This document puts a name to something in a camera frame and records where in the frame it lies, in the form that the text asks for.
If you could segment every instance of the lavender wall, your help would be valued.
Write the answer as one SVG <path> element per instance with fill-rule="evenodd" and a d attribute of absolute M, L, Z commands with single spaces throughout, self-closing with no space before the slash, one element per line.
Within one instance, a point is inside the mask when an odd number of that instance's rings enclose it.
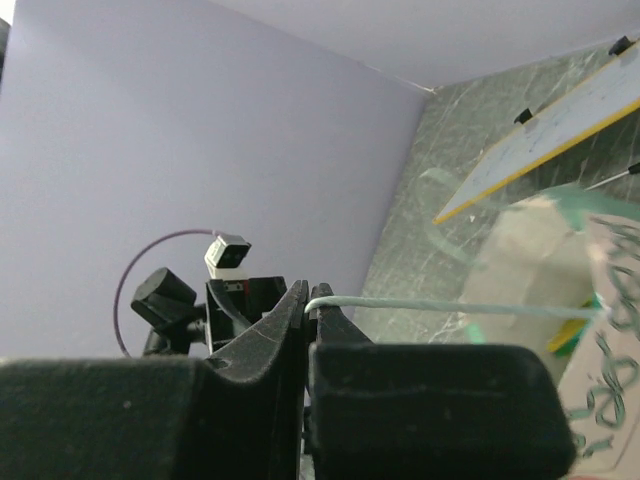
<path fill-rule="evenodd" d="M 423 97 L 204 0 L 21 0 L 0 96 L 0 355 L 114 355 L 119 274 L 168 231 L 357 294 Z M 146 258 L 202 289 L 206 238 Z M 139 352 L 146 327 L 124 310 Z"/>

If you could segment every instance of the wire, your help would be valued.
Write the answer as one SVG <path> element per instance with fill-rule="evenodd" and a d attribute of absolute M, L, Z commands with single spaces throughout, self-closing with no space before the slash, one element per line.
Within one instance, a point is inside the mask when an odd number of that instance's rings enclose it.
<path fill-rule="evenodd" d="M 459 302 L 438 302 L 435 300 L 411 300 L 400 298 L 366 297 L 321 297 L 311 300 L 305 307 L 305 313 L 319 307 L 366 307 L 366 308 L 405 308 L 408 310 L 427 310 L 431 312 L 484 313 L 494 315 L 534 315 L 554 318 L 596 317 L 602 310 L 594 308 L 529 307 L 524 305 L 480 305 Z"/>
<path fill-rule="evenodd" d="M 129 273 L 131 273 L 131 270 L 133 269 L 135 264 L 138 263 L 138 260 L 140 260 L 149 250 L 151 250 L 153 247 L 167 240 L 170 240 L 176 237 L 181 237 L 183 235 L 213 235 L 214 237 L 217 237 L 218 233 L 215 230 L 207 230 L 204 228 L 193 228 L 190 230 L 179 230 L 177 232 L 169 233 L 163 237 L 160 237 L 157 240 L 154 240 L 153 242 L 151 242 L 146 247 L 144 247 L 142 250 L 140 250 L 140 252 L 138 252 L 138 254 L 135 257 L 133 257 L 133 259 L 129 262 L 129 265 L 127 265 L 127 268 L 124 269 L 124 272 L 120 277 L 120 281 L 118 282 L 118 287 L 116 288 L 116 295 L 113 299 L 113 332 L 116 335 L 116 341 L 118 342 L 120 351 L 125 357 L 131 357 L 131 354 L 127 350 L 127 347 L 125 346 L 124 341 L 122 340 L 122 333 L 120 332 L 120 320 L 118 318 L 118 308 L 120 306 L 120 296 L 122 295 L 122 287 L 124 287 L 124 282 L 127 280 L 127 277 L 129 276 Z"/>
<path fill-rule="evenodd" d="M 251 326 L 251 322 L 247 320 L 242 313 L 238 311 L 236 306 L 233 304 L 229 296 L 227 295 L 226 290 L 224 289 L 224 282 L 221 280 L 213 281 L 209 284 L 209 293 L 213 297 L 213 300 L 216 302 L 222 313 L 224 313 L 230 320 L 235 322 L 238 326 L 241 326 L 244 329 L 247 329 Z"/>
<path fill-rule="evenodd" d="M 619 178 L 626 177 L 627 175 L 638 175 L 639 173 L 640 173 L 640 162 L 634 163 L 630 167 L 627 167 L 627 169 L 624 172 L 614 175 L 613 177 L 609 177 L 606 180 L 596 183 L 595 185 L 591 185 L 589 188 L 586 188 L 585 190 L 587 191 L 593 190 L 594 188 L 602 187 L 604 185 L 607 185 L 608 183 L 618 180 Z"/>

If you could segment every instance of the black clip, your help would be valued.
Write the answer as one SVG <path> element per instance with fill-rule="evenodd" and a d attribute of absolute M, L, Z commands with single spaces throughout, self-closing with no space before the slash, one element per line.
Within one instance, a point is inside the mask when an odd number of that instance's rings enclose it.
<path fill-rule="evenodd" d="M 616 43 L 613 44 L 613 46 L 609 49 L 609 55 L 615 55 L 616 57 L 618 57 L 622 55 L 624 52 L 626 52 L 627 49 L 631 47 L 634 43 L 636 42 L 632 42 L 625 35 L 624 37 L 622 37 Z"/>
<path fill-rule="evenodd" d="M 528 108 L 525 108 L 522 112 L 520 112 L 520 115 L 518 115 L 515 118 L 513 123 L 521 123 L 522 125 L 524 125 L 532 118 L 533 118 L 533 113 L 531 113 L 531 110 L 529 110 Z"/>

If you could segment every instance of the metal rod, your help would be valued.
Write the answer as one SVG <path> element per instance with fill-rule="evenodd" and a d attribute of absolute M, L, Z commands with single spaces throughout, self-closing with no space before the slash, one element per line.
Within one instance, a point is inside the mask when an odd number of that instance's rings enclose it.
<path fill-rule="evenodd" d="M 611 183 L 614 180 L 618 180 L 619 178 L 625 177 L 627 175 L 629 175 L 629 172 L 619 173 L 618 175 L 614 175 L 613 177 L 607 178 L 606 180 L 598 182 L 595 185 L 591 185 L 589 188 L 587 188 L 587 190 L 593 190 L 594 188 L 602 187 L 603 185 L 606 185 L 607 183 Z"/>

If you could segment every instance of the beige cardboard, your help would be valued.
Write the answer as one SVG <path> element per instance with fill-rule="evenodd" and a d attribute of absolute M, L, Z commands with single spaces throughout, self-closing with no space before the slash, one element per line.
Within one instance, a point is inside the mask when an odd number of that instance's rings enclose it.
<path fill-rule="evenodd" d="M 537 196 L 503 212 L 467 277 L 460 301 L 511 305 L 582 306 L 593 292 L 585 235 L 575 233 L 556 204 Z M 533 350 L 557 384 L 567 358 L 547 350 L 564 319 L 528 315 L 470 315 L 489 343 Z"/>

